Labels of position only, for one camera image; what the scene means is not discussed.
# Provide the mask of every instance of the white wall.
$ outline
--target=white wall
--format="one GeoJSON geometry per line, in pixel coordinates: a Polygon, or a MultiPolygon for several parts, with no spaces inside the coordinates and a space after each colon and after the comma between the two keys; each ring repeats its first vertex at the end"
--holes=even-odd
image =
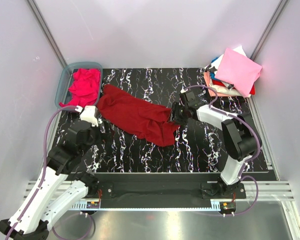
{"type": "Polygon", "coordinates": [[[227,47],[250,55],[279,0],[36,0],[68,63],[202,67],[227,47]]]}
{"type": "Polygon", "coordinates": [[[0,220],[39,172],[61,71],[26,1],[0,0],[0,220]]]}
{"type": "Polygon", "coordinates": [[[300,213],[300,0],[289,2],[256,61],[263,70],[254,99],[300,213]]]}

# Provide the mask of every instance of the dark red fabric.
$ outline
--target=dark red fabric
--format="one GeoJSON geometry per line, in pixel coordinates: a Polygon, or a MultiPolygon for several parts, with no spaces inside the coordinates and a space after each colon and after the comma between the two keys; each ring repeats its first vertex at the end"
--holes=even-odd
{"type": "Polygon", "coordinates": [[[167,122],[171,109],[131,96],[107,84],[97,103],[101,115],[129,134],[164,147],[175,143],[179,125],[167,122]]]}
{"type": "MultiPolygon", "coordinates": [[[[224,85],[222,82],[217,81],[217,80],[212,80],[212,83],[213,83],[214,85],[219,85],[219,86],[225,87],[225,85],[224,85]]],[[[252,89],[251,89],[251,91],[250,91],[250,94],[251,94],[251,95],[255,95],[255,94],[256,94],[255,85],[252,86],[252,89]]]]}
{"type": "Polygon", "coordinates": [[[72,99],[67,103],[59,103],[65,106],[89,106],[94,105],[98,98],[100,88],[100,70],[80,68],[73,74],[73,84],[69,87],[72,99]]]}

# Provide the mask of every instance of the black marble tabletop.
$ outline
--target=black marble tabletop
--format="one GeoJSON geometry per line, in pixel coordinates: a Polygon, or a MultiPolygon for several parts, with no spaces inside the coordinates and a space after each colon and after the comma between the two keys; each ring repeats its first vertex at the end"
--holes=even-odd
{"type": "MultiPolygon", "coordinates": [[[[205,84],[202,68],[128,68],[104,69],[103,84],[112,84],[136,98],[171,108],[179,101],[182,88],[205,84]]],[[[200,99],[209,103],[208,91],[194,88],[200,99]]],[[[232,113],[249,113],[243,97],[220,97],[215,107],[232,113]]],[[[54,138],[54,146],[63,137],[78,114],[62,112],[54,138]]],[[[75,170],[93,173],[194,173],[220,172],[228,157],[222,131],[204,122],[190,119],[188,125],[175,133],[175,144],[160,147],[145,139],[137,139],[110,124],[114,132],[112,144],[94,145],[75,170]]],[[[259,157],[245,169],[249,172],[267,172],[265,157],[259,157]]]]}

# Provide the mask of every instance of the transparent bin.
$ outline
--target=transparent bin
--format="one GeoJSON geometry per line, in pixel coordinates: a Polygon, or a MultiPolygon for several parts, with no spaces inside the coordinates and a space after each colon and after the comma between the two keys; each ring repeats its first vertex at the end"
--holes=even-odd
{"type": "Polygon", "coordinates": [[[78,71],[78,69],[99,69],[100,70],[100,86],[99,86],[99,93],[98,98],[96,99],[93,105],[97,105],[100,97],[100,91],[102,86],[102,66],[96,62],[75,62],[71,63],[66,66],[61,74],[60,81],[58,88],[56,90],[55,100],[54,103],[57,108],[61,108],[59,103],[67,104],[72,99],[71,92],[68,91],[69,87],[74,82],[73,74],[78,71]]]}

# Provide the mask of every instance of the robotic arm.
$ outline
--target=robotic arm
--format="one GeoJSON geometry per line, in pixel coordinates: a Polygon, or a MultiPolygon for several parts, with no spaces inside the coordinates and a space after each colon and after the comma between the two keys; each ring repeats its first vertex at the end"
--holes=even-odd
{"type": "Polygon", "coordinates": [[[205,192],[210,196],[227,197],[232,195],[238,187],[244,165],[248,164],[247,161],[258,150],[257,140],[241,122],[246,122],[252,128],[260,146],[262,143],[251,115],[233,114],[204,104],[191,90],[180,93],[180,99],[181,102],[174,102],[172,105],[170,122],[185,125],[191,118],[211,124],[222,130],[223,133],[228,158],[218,182],[211,186],[210,191],[205,192]]]}
{"type": "Polygon", "coordinates": [[[42,186],[38,187],[43,169],[17,212],[10,219],[0,221],[0,232],[7,235],[16,224],[10,235],[14,240],[45,240],[54,224],[74,203],[87,195],[93,197],[98,193],[98,179],[85,172],[49,204],[54,192],[81,162],[82,156],[91,146],[106,141],[107,135],[101,133],[96,113],[95,106],[86,106],[80,114],[80,120],[74,122],[59,144],[49,151],[42,186]]]}

